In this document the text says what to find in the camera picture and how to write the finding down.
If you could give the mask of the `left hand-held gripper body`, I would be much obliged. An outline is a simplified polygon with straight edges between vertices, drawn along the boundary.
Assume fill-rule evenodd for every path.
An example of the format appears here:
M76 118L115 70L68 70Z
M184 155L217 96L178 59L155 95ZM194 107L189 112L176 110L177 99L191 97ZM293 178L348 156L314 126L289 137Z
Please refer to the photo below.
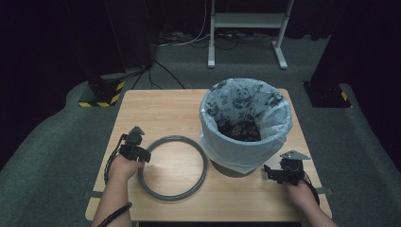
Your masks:
M120 146L119 153L126 159L132 161L134 156L138 156L138 149L141 148L142 136L145 133L139 126L135 126L128 134L124 133L121 139L124 140L124 144Z

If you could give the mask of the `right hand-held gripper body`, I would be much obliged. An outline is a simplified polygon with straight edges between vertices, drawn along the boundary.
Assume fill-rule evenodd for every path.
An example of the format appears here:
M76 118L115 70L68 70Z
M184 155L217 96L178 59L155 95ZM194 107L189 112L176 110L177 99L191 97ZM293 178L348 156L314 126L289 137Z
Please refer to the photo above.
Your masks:
M310 157L296 150L285 152L280 157L282 158L280 166L284 171L280 183L296 185L305 177L303 160L310 160Z

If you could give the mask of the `panda print trash bag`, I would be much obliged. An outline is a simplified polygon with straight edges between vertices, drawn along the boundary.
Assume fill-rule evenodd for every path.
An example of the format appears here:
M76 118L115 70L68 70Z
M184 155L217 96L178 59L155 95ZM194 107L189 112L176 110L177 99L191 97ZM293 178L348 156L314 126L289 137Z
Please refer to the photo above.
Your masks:
M254 120L257 142L241 142L218 131L218 122ZM212 86L200 103L200 142L208 157L221 166L247 173L262 166L287 140L292 128L290 104L262 80L225 79Z

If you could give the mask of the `person's left hand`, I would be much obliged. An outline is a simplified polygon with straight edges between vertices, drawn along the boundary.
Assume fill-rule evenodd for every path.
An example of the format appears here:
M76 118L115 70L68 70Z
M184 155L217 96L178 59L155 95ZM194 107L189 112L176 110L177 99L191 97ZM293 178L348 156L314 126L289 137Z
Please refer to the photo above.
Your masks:
M129 179L144 166L144 162L130 161L122 155L116 155L109 169L107 187L127 189Z

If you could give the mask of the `person's right hand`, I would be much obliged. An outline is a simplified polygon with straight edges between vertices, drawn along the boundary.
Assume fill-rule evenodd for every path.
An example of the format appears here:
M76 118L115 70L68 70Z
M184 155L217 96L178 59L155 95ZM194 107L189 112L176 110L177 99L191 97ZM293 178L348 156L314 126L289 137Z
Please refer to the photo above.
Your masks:
M290 201L302 212L310 213L319 208L315 197L305 182L299 181L296 185L284 183Z

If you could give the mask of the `dark scraps in bag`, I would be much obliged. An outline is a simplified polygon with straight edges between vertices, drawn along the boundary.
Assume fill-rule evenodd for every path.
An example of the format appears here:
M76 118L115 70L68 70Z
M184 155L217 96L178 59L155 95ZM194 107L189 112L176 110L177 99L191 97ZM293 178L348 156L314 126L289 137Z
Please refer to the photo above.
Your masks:
M239 123L229 121L218 122L218 131L236 141L257 142L261 140L261 134L254 120L246 120Z

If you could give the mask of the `black stand with striped base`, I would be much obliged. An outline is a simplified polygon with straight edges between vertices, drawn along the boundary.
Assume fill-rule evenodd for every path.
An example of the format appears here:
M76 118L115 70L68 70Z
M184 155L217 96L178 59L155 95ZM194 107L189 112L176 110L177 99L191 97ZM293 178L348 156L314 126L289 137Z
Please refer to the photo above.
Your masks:
M303 85L309 101L314 108L352 107L348 95L339 86L324 87L312 84L310 81L304 81Z
M121 79L104 80L99 75L88 74L87 85L78 100L80 107L110 107L120 97L125 82Z

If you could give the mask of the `white metal stand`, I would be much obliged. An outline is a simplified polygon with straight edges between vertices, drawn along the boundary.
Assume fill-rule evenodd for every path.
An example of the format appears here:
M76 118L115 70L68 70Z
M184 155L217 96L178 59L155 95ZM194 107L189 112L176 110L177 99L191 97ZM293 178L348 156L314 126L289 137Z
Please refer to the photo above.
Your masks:
M271 45L280 68L282 70L287 70L288 64L281 45L287 30L293 4L294 0L288 0L286 11L283 13L231 13L216 12L216 0L211 0L207 66L211 69L216 66L216 28L277 28L279 30L278 37L271 42Z

